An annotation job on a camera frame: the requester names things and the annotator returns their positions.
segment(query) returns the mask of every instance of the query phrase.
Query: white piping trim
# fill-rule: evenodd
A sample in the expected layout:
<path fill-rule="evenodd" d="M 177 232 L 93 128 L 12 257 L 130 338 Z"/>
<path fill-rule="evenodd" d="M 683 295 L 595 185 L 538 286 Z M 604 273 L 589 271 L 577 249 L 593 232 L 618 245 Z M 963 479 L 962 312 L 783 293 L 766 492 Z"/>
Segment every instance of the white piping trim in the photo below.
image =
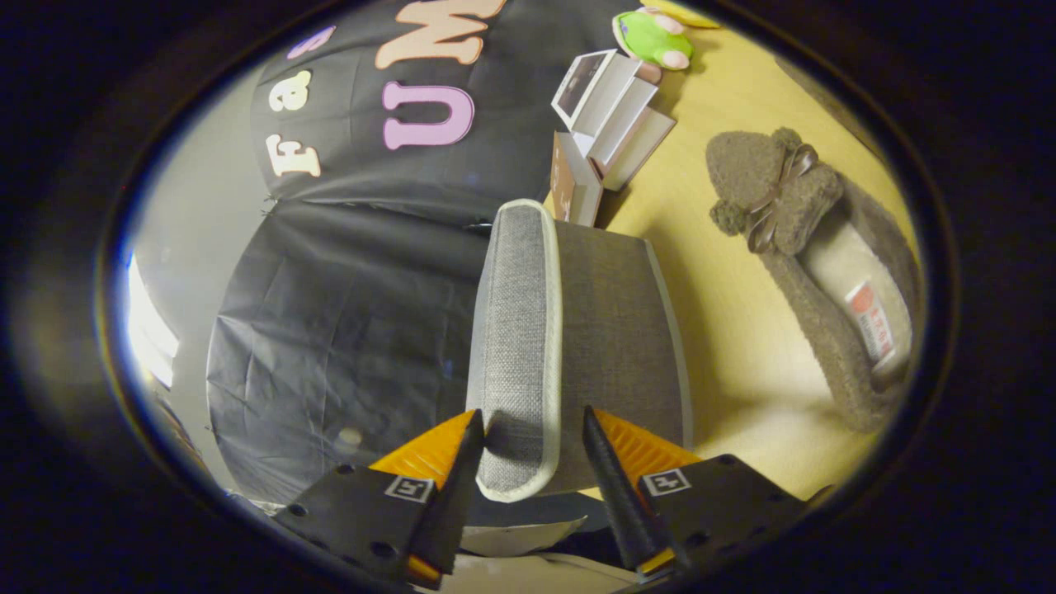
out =
<path fill-rule="evenodd" d="M 561 298 L 561 259 L 558 255 L 558 233 L 553 218 L 534 200 L 507 202 L 498 209 L 495 220 L 507 208 L 533 208 L 539 212 L 543 231 L 543 265 L 546 271 L 546 338 L 543 346 L 543 460 L 535 475 L 525 484 L 509 490 L 494 490 L 482 484 L 480 493 L 492 501 L 512 503 L 528 499 L 543 489 L 558 470 L 561 458 L 561 337 L 564 323 Z"/>
<path fill-rule="evenodd" d="M 693 440 L 693 397 L 690 393 L 690 374 L 685 369 L 685 353 L 682 352 L 682 332 L 678 327 L 678 319 L 675 317 L 675 308 L 671 304 L 671 295 L 667 293 L 667 283 L 663 280 L 663 272 L 660 270 L 660 262 L 653 250 L 653 244 L 645 241 L 645 253 L 649 257 L 649 265 L 653 267 L 653 276 L 657 281 L 657 290 L 660 291 L 660 300 L 663 301 L 663 312 L 667 316 L 667 329 L 671 331 L 671 346 L 675 350 L 675 366 L 678 368 L 678 391 L 682 398 L 682 447 L 693 451 L 696 444 Z"/>

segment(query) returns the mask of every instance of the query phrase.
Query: letter cutout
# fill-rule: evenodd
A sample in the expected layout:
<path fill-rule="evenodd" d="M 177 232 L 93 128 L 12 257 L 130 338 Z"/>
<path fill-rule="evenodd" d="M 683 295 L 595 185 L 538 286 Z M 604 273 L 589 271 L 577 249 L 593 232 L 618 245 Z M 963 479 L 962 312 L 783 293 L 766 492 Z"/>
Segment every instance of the letter cutout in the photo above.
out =
<path fill-rule="evenodd" d="M 267 155 L 271 160 L 271 170 L 276 175 L 299 171 L 313 178 L 319 177 L 319 153 L 316 149 L 304 147 L 304 152 L 297 152 L 301 150 L 301 143 L 294 141 L 283 143 L 279 134 L 271 134 L 264 140 L 264 144 L 267 145 Z"/>
<path fill-rule="evenodd" d="M 297 45 L 294 45 L 294 48 L 289 50 L 289 53 L 286 54 L 286 59 L 291 60 L 294 58 L 299 58 L 313 50 L 322 48 L 323 43 L 329 41 L 329 36 L 334 35 L 335 31 L 337 31 L 337 25 L 327 26 L 312 37 L 308 37 L 304 41 L 301 41 Z"/>
<path fill-rule="evenodd" d="M 374 57 L 374 66 L 384 70 L 399 60 L 413 58 L 455 58 L 459 63 L 473 63 L 480 57 L 484 41 L 470 37 L 461 41 L 445 41 L 469 33 L 488 29 L 483 22 L 455 15 L 493 17 L 506 0 L 433 0 L 412 2 L 397 13 L 396 22 L 425 25 L 406 33 L 381 48 Z"/>
<path fill-rule="evenodd" d="M 473 99 L 454 87 L 401 87 L 389 82 L 381 91 L 381 104 L 388 110 L 400 104 L 435 101 L 447 104 L 451 115 L 440 124 L 403 124 L 395 117 L 385 119 L 385 146 L 396 150 L 404 145 L 440 146 L 457 143 L 473 124 Z"/>
<path fill-rule="evenodd" d="M 267 97 L 267 105 L 271 111 L 297 111 L 308 103 L 308 81 L 312 80 L 312 73 L 302 70 L 289 78 L 280 80 L 271 87 L 271 93 Z"/>

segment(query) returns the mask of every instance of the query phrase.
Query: gray wall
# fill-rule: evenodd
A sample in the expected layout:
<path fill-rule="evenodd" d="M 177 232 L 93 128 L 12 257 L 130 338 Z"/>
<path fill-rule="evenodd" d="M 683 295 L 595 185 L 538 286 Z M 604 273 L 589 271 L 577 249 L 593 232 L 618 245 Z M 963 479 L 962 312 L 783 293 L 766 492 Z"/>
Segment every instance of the gray wall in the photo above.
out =
<path fill-rule="evenodd" d="M 234 482 L 208 428 L 206 356 L 227 281 L 261 209 L 269 206 L 249 140 L 249 105 L 261 70 L 221 90 L 159 160 L 132 238 L 151 300 L 180 339 L 171 392 L 157 392 L 225 488 Z"/>

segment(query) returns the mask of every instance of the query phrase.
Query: purple letter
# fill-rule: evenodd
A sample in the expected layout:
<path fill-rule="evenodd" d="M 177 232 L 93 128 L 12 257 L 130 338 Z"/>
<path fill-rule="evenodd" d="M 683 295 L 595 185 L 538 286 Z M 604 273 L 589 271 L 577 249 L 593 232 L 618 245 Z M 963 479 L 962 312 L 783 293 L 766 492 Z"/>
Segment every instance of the purple letter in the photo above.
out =
<path fill-rule="evenodd" d="M 294 49 L 286 54 L 286 59 L 291 60 L 294 58 L 299 58 L 303 54 L 322 48 L 323 43 L 329 41 L 329 36 L 334 35 L 335 31 L 337 31 L 337 25 L 327 26 L 312 37 L 308 37 L 304 41 L 301 41 L 297 45 L 294 45 Z"/>
<path fill-rule="evenodd" d="M 435 101 L 448 104 L 451 115 L 440 124 L 403 124 L 395 117 L 385 120 L 385 146 L 396 150 L 403 145 L 439 146 L 457 143 L 473 124 L 473 99 L 454 87 L 402 87 L 389 82 L 381 91 L 381 105 L 393 110 L 400 104 Z"/>

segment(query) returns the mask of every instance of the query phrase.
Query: light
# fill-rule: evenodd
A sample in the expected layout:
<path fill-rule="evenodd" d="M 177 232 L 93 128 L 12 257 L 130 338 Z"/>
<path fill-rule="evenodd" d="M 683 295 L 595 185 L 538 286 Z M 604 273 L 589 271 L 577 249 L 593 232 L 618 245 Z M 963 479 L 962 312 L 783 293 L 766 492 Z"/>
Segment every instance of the light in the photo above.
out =
<path fill-rule="evenodd" d="M 180 349 L 180 340 L 147 295 L 135 256 L 129 262 L 128 336 L 132 354 L 140 367 L 166 388 L 171 388 L 172 359 Z"/>

